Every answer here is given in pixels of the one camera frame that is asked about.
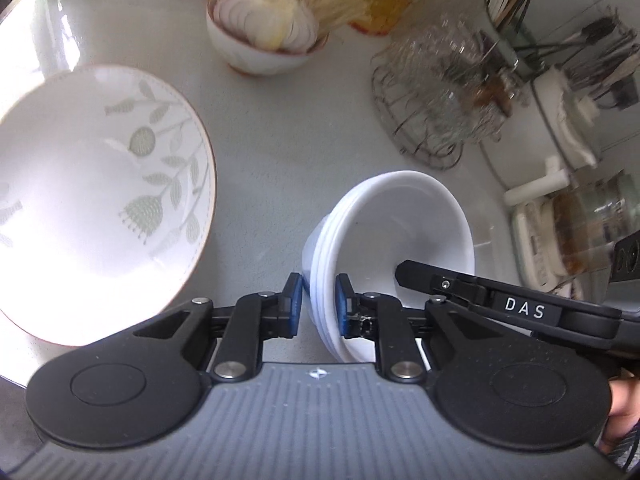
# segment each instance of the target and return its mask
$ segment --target white bowl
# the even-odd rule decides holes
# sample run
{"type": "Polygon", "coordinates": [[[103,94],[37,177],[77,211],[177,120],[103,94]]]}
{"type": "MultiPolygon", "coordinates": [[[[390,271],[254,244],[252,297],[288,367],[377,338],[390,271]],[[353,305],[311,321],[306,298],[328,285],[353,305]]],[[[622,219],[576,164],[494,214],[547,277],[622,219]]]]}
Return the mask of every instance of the white bowl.
{"type": "Polygon", "coordinates": [[[121,66],[48,79],[0,123],[0,310],[67,346],[154,316],[215,202],[209,137],[174,88],[121,66]]]}
{"type": "Polygon", "coordinates": [[[306,54],[267,52],[234,38],[213,19],[216,0],[207,4],[207,30],[211,43],[226,63],[238,72],[250,75],[274,75],[304,65],[324,47],[326,37],[318,40],[306,54]]]}
{"type": "Polygon", "coordinates": [[[359,184],[309,237],[303,272],[312,319],[338,360],[368,362],[375,355],[372,342],[340,336],[336,275],[346,272],[356,292],[391,294],[406,307],[422,308],[427,295],[399,287],[394,278],[396,266],[407,259],[474,273],[474,247],[462,208],[441,183],[417,171],[386,173],[359,184]]]}

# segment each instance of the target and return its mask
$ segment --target floral pattern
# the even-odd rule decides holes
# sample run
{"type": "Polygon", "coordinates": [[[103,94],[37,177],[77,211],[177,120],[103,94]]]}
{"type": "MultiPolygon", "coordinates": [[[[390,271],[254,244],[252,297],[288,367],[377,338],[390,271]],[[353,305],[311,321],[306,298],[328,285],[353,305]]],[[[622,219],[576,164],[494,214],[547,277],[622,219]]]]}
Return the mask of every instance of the floral pattern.
{"type": "MultiPolygon", "coordinates": [[[[9,184],[0,182],[0,228],[5,225],[9,219],[22,209],[22,203],[19,200],[11,203],[6,200],[9,195],[9,184]]],[[[3,235],[0,231],[0,246],[12,248],[14,241],[7,235],[3,235]]]]}
{"type": "Polygon", "coordinates": [[[181,154],[183,145],[183,127],[193,122],[189,117],[161,126],[167,112],[171,107],[180,107],[185,111],[182,104],[174,101],[158,100],[149,83],[141,80],[138,85],[142,98],[129,97],[116,104],[104,107],[105,114],[128,114],[140,106],[152,105],[152,110],[148,115],[148,124],[139,126],[129,137],[129,151],[138,158],[146,158],[156,150],[156,143],[159,137],[171,134],[168,143],[168,152],[159,157],[159,161],[164,166],[164,170],[143,175],[142,179],[154,188],[159,188],[156,193],[149,193],[135,197],[127,203],[120,212],[120,218],[124,225],[138,235],[143,244],[153,237],[155,232],[162,225],[167,207],[177,210],[184,195],[184,187],[187,179],[191,181],[193,195],[195,199],[187,212],[184,221],[176,228],[169,231],[164,238],[151,251],[151,255],[158,255],[173,245],[177,244],[184,233],[189,244],[194,244],[200,237],[201,222],[195,214],[196,206],[200,201],[203,192],[206,190],[207,178],[209,176],[209,163],[206,163],[201,171],[198,162],[198,154],[205,149],[204,141],[201,140],[197,147],[188,154],[181,154]],[[168,197],[168,203],[164,202],[164,197],[168,197]]]}

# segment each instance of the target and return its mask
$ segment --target human hand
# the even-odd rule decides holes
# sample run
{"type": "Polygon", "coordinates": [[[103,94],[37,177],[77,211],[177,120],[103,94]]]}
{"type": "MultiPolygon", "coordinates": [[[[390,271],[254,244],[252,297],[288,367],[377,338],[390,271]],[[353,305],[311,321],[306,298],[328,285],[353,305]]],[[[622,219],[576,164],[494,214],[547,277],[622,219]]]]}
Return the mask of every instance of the human hand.
{"type": "Polygon", "coordinates": [[[600,450],[611,452],[640,420],[640,381],[636,377],[609,381],[611,409],[600,440],[600,450]]]}

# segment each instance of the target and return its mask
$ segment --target round black pad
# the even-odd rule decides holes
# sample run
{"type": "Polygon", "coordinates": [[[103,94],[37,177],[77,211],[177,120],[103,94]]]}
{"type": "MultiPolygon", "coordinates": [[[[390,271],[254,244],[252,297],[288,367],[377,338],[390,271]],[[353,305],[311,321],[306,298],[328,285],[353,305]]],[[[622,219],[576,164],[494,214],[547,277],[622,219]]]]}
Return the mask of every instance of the round black pad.
{"type": "Polygon", "coordinates": [[[145,375],[130,365],[102,364],[82,370],[71,380],[71,391],[92,406],[116,406],[145,389],[145,375]]]}
{"type": "Polygon", "coordinates": [[[433,397],[465,433],[529,452],[594,442],[610,407],[609,384],[593,365],[524,336],[473,341],[444,367],[433,397]]]}
{"type": "Polygon", "coordinates": [[[31,378],[27,412],[66,446],[113,449],[159,438],[193,413],[200,374],[171,339],[119,333],[45,364],[31,378]]]}
{"type": "Polygon", "coordinates": [[[562,375],[533,363],[501,368],[491,378],[491,386],[503,400],[530,408],[558,402],[566,393],[562,375]]]}

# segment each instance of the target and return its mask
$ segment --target das logo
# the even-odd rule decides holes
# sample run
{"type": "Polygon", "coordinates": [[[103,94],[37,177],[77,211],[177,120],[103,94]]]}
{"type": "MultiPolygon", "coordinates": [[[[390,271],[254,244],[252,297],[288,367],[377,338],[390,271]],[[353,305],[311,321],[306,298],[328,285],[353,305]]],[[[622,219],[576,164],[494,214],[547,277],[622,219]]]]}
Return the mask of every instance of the das logo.
{"type": "Polygon", "coordinates": [[[545,316],[545,305],[536,304],[532,301],[520,300],[507,297],[507,303],[504,309],[522,317],[533,317],[534,319],[542,319],[545,316]]]}

